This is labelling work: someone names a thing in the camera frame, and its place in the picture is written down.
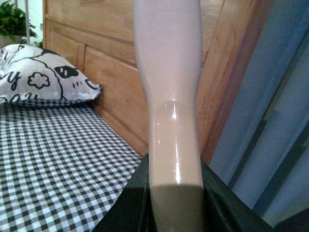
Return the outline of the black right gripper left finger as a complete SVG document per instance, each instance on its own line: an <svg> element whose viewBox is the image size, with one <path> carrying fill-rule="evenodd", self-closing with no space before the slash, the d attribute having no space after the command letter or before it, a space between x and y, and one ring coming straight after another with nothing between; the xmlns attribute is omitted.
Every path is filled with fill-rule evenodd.
<svg viewBox="0 0 309 232"><path fill-rule="evenodd" d="M153 232L148 155L142 158L122 193L94 232Z"/></svg>

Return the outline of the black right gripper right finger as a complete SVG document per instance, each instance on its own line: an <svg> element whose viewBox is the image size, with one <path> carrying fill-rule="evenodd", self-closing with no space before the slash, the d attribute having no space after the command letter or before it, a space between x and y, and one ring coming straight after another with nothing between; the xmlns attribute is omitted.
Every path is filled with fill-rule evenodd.
<svg viewBox="0 0 309 232"><path fill-rule="evenodd" d="M201 169L204 185L205 231L273 231L273 228L243 203L203 161L201 162Z"/></svg>

